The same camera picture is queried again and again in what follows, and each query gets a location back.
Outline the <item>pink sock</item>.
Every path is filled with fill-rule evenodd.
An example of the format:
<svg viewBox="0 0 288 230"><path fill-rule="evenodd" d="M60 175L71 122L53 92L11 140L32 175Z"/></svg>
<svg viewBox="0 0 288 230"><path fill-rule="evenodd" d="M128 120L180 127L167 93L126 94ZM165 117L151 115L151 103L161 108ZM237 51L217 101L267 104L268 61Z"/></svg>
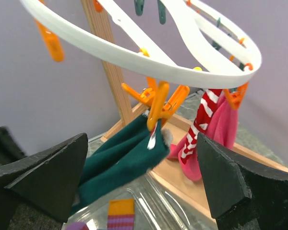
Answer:
<svg viewBox="0 0 288 230"><path fill-rule="evenodd" d="M231 150L236 139L238 117L239 111L233 110L225 96L221 95L217 103L217 110L204 134ZM202 178L197 160L197 150L193 151L185 164L180 162L180 167L189 180L195 182Z"/></svg>

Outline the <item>wooden drying rack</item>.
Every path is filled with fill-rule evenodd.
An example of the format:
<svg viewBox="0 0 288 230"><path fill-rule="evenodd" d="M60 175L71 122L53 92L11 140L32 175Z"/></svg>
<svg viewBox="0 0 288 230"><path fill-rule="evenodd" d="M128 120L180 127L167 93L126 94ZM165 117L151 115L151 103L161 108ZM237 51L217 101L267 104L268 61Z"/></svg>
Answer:
<svg viewBox="0 0 288 230"><path fill-rule="evenodd" d="M241 46L204 17L218 12L199 0L165 0L179 33L205 72L174 64L164 52L113 1L99 4L148 56L101 42L103 51L114 56L113 64L143 75L160 78L149 109L110 138L87 159L80 181L76 213L101 196L156 167L170 151L162 134L162 122L173 107L166 107L168 84L194 83L202 88L241 88L261 65L261 53L252 40ZM210 213L221 230L288 230L288 172L235 153L205 135L199 137L199 166Z"/></svg>

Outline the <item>purple sock with orange cuff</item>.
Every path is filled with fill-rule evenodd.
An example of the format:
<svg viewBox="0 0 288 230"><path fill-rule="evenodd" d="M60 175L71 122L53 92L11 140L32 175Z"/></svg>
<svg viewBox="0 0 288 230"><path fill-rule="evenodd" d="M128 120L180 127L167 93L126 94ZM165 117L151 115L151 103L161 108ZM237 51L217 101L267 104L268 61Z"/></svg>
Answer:
<svg viewBox="0 0 288 230"><path fill-rule="evenodd" d="M108 230L133 230L134 218L134 199L110 200L107 219Z"/></svg>

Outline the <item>orange plastic clothes clip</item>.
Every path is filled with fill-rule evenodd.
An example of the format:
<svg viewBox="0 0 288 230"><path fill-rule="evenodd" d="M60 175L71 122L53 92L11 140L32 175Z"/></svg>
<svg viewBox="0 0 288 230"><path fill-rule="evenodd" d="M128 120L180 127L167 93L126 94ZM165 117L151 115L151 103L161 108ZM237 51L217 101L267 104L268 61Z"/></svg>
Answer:
<svg viewBox="0 0 288 230"><path fill-rule="evenodd" d="M147 77L146 79L148 88L144 89L142 93L136 92L125 83L122 83L121 86L134 99L150 107L147 128L149 131L152 131L158 120L161 120L161 125L163 126L173 116L188 96L190 88L185 85L178 86L170 99L167 100L169 83L163 80L157 83L151 77Z"/></svg>

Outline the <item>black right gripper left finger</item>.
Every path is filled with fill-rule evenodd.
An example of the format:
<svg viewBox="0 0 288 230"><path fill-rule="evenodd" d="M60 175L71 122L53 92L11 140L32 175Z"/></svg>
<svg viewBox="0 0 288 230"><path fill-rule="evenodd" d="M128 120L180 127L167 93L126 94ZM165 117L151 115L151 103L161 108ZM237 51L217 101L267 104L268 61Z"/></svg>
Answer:
<svg viewBox="0 0 288 230"><path fill-rule="evenodd" d="M88 150L87 134L27 156L0 127L0 230L60 230Z"/></svg>

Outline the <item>dark teal sock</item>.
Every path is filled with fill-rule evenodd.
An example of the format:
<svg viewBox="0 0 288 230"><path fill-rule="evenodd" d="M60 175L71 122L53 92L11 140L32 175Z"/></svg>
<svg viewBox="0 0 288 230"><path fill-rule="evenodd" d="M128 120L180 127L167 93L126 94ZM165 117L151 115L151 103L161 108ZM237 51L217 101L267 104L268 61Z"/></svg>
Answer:
<svg viewBox="0 0 288 230"><path fill-rule="evenodd" d="M146 174L168 156L171 131L158 122L150 132L147 115L147 111L139 115L86 158L72 214Z"/></svg>

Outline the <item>clear plastic bin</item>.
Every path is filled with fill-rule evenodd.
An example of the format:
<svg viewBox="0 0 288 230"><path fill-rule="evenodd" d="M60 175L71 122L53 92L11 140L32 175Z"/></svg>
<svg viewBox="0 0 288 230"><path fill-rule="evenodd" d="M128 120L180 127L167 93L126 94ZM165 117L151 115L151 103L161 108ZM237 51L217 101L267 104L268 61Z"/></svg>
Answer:
<svg viewBox="0 0 288 230"><path fill-rule="evenodd" d="M133 203L135 230L217 229L203 183L189 181L179 163L169 160L80 210L62 228L72 230L78 223L85 223L91 230L105 230L110 204L121 200Z"/></svg>

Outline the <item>white round sock hanger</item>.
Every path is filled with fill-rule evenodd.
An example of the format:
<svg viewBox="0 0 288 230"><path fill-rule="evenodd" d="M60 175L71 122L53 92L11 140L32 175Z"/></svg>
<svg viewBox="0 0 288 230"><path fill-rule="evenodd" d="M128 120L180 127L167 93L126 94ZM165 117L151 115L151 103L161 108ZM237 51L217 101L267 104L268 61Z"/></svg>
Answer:
<svg viewBox="0 0 288 230"><path fill-rule="evenodd" d="M37 0L22 1L37 21L75 47L124 69L174 84L236 88L248 82L262 64L260 50L250 38L243 45L234 40L245 32L199 0L191 1L190 6L183 0L165 0L163 4L203 71L176 65L114 1L102 0L100 4L137 46L148 50L147 57L83 30Z"/></svg>

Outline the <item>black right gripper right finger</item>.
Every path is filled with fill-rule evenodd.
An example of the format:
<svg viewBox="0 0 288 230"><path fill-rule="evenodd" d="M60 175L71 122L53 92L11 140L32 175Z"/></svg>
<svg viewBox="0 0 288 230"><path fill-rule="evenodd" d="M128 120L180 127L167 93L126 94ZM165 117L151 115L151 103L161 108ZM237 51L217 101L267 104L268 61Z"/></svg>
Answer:
<svg viewBox="0 0 288 230"><path fill-rule="evenodd" d="M288 172L199 134L197 155L212 218L220 230L288 230Z"/></svg>

